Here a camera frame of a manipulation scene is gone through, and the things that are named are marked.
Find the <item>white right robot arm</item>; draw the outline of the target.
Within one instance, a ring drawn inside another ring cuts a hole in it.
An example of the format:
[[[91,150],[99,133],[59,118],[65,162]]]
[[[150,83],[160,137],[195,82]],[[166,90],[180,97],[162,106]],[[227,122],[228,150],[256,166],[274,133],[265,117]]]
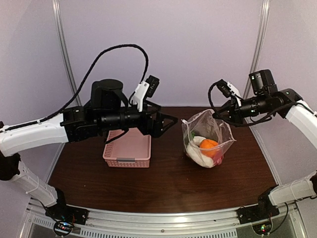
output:
[[[251,127],[264,156],[277,179],[254,207],[254,215],[264,219],[273,206],[296,202],[301,210],[317,209],[317,114],[294,90],[271,96],[260,94],[240,99],[238,91],[226,90],[231,99],[216,119],[234,127]]]

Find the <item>clear zip top bag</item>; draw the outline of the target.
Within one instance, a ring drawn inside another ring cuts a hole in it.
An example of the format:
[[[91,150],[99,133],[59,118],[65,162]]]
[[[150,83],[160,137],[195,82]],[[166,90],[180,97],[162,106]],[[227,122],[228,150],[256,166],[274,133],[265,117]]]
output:
[[[185,152],[204,168],[220,165],[224,154],[236,141],[229,124],[214,119],[213,113],[212,109],[207,109],[188,120],[181,120]]]

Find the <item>white toy bun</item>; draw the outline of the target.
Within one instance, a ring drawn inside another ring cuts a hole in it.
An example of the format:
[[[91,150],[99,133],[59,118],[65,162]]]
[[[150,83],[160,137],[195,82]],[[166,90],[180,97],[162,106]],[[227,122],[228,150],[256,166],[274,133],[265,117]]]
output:
[[[193,160],[201,159],[200,143],[205,139],[203,136],[194,136],[193,139],[186,146],[186,153],[188,157]]]
[[[212,168],[215,166],[213,159],[202,154],[198,153],[195,154],[194,159],[193,159],[198,165],[204,168]]]

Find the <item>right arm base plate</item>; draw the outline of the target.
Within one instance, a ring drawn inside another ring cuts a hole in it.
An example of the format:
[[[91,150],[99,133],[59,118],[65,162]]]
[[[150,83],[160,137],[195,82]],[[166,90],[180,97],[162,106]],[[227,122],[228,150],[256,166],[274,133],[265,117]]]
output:
[[[261,211],[258,205],[249,206],[249,207],[240,207],[236,210],[238,219],[240,224],[253,223],[260,220],[269,219],[270,217],[274,217],[279,215],[279,209],[277,207],[273,207],[273,209],[269,211]]]

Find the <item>pink plastic basket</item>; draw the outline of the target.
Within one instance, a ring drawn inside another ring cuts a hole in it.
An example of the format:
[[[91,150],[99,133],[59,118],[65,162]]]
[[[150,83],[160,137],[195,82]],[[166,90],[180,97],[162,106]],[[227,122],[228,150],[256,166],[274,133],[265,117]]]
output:
[[[131,128],[122,137],[106,144],[103,159],[113,168],[148,168],[152,138]]]

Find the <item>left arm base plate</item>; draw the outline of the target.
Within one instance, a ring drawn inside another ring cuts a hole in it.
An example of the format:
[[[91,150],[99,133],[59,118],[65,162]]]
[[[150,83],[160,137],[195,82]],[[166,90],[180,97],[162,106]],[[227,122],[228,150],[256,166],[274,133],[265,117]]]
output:
[[[89,211],[84,208],[73,207],[65,204],[55,204],[54,206],[44,206],[45,215],[54,221],[64,221],[70,224],[85,225]]]

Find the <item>aluminium frame post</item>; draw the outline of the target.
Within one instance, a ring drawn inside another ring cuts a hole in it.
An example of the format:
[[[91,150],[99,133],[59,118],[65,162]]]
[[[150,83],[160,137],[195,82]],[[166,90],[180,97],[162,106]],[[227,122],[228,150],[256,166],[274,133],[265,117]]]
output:
[[[260,21],[257,33],[257,39],[255,44],[255,49],[253,53],[253,58],[251,62],[251,67],[248,75],[252,72],[255,72],[258,68],[258,64],[260,61],[261,51],[264,45],[264,39],[266,36],[268,19],[269,19],[269,11],[270,11],[270,0],[263,0],[261,13],[260,13]]]
[[[62,23],[62,16],[60,11],[60,1],[52,0],[52,6],[53,6],[53,15],[54,15],[55,24],[56,24],[59,45],[61,49],[62,60],[64,63],[64,68],[66,71],[67,80],[69,82],[72,95],[74,95],[77,91],[77,85],[74,79],[71,62],[70,62],[70,58],[69,58],[69,54],[67,50],[66,39],[65,39],[63,23]]]

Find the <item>right aluminium frame post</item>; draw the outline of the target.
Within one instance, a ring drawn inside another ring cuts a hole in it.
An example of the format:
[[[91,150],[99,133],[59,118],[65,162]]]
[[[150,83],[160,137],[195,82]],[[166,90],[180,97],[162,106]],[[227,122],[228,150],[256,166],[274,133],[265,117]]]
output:
[[[255,49],[253,53],[253,58],[251,62],[251,67],[248,75],[252,72],[255,72],[258,68],[258,64],[260,61],[261,51],[264,45],[264,39],[266,36],[268,19],[269,19],[269,11],[270,11],[270,0],[263,0],[261,13],[260,13],[260,21],[257,33],[257,39],[255,44]]]

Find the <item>front aluminium rail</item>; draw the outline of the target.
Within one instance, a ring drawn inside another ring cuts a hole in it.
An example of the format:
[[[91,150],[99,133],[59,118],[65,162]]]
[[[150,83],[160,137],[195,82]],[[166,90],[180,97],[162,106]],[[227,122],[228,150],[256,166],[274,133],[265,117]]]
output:
[[[86,223],[70,238],[261,238],[255,230],[271,225],[268,238],[308,236],[296,203],[279,207],[269,220],[242,224],[237,208],[187,213],[126,213],[88,209]]]

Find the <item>red toy fruit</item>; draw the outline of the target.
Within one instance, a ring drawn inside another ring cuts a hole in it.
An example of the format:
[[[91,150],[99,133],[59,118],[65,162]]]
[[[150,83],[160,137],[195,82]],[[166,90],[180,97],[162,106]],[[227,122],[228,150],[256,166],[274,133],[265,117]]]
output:
[[[224,155],[220,154],[220,155],[216,155],[213,157],[213,162],[215,165],[220,165],[223,161]]]

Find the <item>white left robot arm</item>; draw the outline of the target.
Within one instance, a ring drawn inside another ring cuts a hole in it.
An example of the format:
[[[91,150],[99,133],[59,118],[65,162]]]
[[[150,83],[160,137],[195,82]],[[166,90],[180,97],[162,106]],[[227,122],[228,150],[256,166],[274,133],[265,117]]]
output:
[[[38,199],[60,220],[71,216],[62,191],[42,181],[22,161],[23,155],[41,157],[38,149],[80,142],[107,135],[114,130],[126,134],[136,128],[142,135],[161,137],[177,123],[177,118],[163,114],[150,102],[159,79],[150,76],[127,99],[119,80],[104,79],[92,85],[91,98],[84,106],[66,107],[52,116],[16,125],[0,127],[0,179],[11,181],[26,194]]]

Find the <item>left aluminium frame post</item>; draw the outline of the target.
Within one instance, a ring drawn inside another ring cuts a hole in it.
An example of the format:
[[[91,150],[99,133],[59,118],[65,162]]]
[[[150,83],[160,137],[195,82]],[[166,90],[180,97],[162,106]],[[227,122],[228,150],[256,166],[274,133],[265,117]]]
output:
[[[54,15],[55,24],[56,24],[59,45],[61,49],[62,60],[64,63],[64,68],[66,71],[67,80],[69,82],[72,95],[74,95],[77,91],[77,85],[74,79],[71,62],[70,62],[70,58],[69,58],[69,54],[67,50],[66,39],[65,39],[63,23],[62,23],[62,16],[60,11],[60,1],[52,0],[52,6],[53,6],[53,15]]]

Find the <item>orange toy fruit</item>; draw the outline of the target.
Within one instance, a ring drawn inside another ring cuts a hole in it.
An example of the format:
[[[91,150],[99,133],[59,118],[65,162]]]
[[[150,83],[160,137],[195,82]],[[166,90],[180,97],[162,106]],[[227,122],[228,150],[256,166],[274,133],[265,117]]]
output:
[[[212,158],[218,152],[218,149],[215,147],[218,146],[218,142],[211,139],[204,139],[201,141],[199,148],[201,149],[201,153]]]

